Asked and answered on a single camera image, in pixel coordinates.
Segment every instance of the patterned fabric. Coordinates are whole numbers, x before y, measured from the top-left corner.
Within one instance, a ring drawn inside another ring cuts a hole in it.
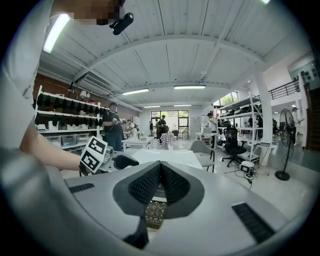
[[[162,141],[162,146],[168,147],[171,141],[175,139],[175,136],[173,133],[163,133],[161,135],[161,141]]]
[[[167,207],[166,202],[151,200],[145,210],[146,226],[152,229],[159,229],[164,221],[164,213]]]

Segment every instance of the air conditioner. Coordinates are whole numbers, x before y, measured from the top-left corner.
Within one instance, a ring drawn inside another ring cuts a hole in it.
[[[110,85],[90,72],[80,77],[76,84],[99,95],[113,95]]]

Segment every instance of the black office chair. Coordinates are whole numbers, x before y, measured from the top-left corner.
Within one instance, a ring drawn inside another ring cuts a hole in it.
[[[237,155],[245,153],[247,150],[244,148],[245,141],[242,140],[242,146],[238,146],[238,140],[237,140],[237,129],[223,129],[223,133],[225,136],[225,152],[228,155],[232,155],[231,157],[224,157],[222,158],[222,162],[224,160],[230,160],[227,164],[227,167],[230,166],[232,161],[236,161],[237,163],[241,164],[242,161],[244,161],[242,158],[240,158]]]
[[[172,133],[176,137],[176,140],[178,140],[179,131],[178,130],[173,130]]]

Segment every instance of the person in black shirt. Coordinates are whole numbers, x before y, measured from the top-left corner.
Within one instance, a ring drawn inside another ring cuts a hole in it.
[[[158,122],[158,128],[159,128],[159,139],[160,139],[160,144],[162,144],[161,141],[161,135],[166,133],[166,121],[165,121],[166,116],[163,115],[161,120]]]
[[[154,124],[152,121],[150,121],[150,136],[152,137],[154,135]]]
[[[119,116],[117,114],[118,104],[112,102],[109,106],[110,110],[105,112],[102,118],[104,127],[105,141],[115,151],[122,151],[122,127]]]

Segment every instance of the fan base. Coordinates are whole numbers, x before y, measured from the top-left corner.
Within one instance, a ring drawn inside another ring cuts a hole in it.
[[[276,171],[274,175],[282,181],[288,181],[290,179],[290,175],[282,170]]]

